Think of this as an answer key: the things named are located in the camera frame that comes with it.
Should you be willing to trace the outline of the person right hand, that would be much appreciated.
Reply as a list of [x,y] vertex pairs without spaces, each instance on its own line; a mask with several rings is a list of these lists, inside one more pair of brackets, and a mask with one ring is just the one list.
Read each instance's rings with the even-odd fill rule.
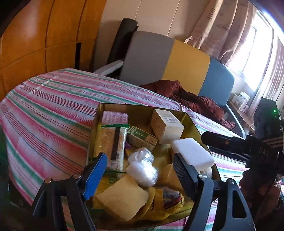
[[266,216],[277,207],[281,188],[275,180],[263,183],[258,173],[250,169],[243,172],[239,186],[251,213],[255,216]]

